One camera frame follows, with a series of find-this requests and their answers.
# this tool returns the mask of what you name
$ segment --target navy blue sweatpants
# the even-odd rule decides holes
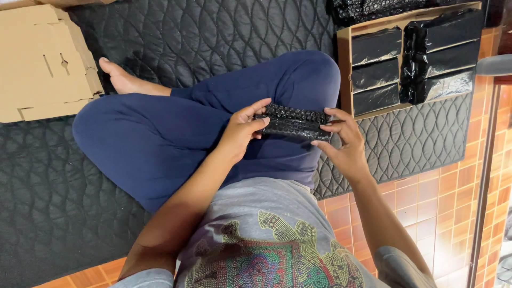
[[[142,206],[157,211],[215,148],[231,114],[260,99],[293,108],[335,107],[340,75],[318,51],[285,53],[206,79],[169,96],[104,96],[75,118],[73,135],[85,155]],[[313,187],[320,150],[309,141],[264,136],[249,143],[223,186],[253,177]]]

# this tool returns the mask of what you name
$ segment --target orange tiled floor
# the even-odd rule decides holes
[[[482,33],[480,58],[496,53],[498,29]],[[492,78],[477,77],[466,156],[459,163],[379,185],[388,205],[416,241],[439,288],[465,287],[473,241]],[[507,130],[512,86],[500,95],[477,288],[494,284],[512,185],[512,132]],[[337,240],[376,274],[352,193],[318,203]],[[115,283],[124,258],[45,283],[38,288],[103,288]]]

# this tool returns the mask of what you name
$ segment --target hand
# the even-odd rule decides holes
[[[271,101],[271,98],[262,99],[233,114],[215,150],[223,153],[226,160],[232,160],[232,164],[242,160],[249,141],[261,138],[255,131],[265,128],[270,122],[268,117],[254,120],[254,115],[265,112],[265,106]]]
[[[312,141],[311,144],[322,150],[343,174],[349,183],[371,177],[365,157],[365,140],[359,132],[354,118],[345,111],[336,108],[325,108],[327,115],[335,116],[327,125],[320,125],[322,130],[337,133],[344,145],[336,149],[328,142]]]

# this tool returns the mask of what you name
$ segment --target toe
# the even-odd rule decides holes
[[[110,76],[126,73],[119,65],[115,64],[114,62],[110,62],[110,60],[105,57],[100,58],[99,66],[105,73],[110,74]]]

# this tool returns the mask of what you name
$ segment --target person's left hand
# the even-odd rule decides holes
[[[265,128],[270,122],[268,117],[254,120],[254,115],[265,112],[265,106],[270,102],[271,98],[262,99],[233,114],[215,150],[226,155],[226,160],[232,160],[232,164],[242,160],[249,141],[261,138],[255,131]]]

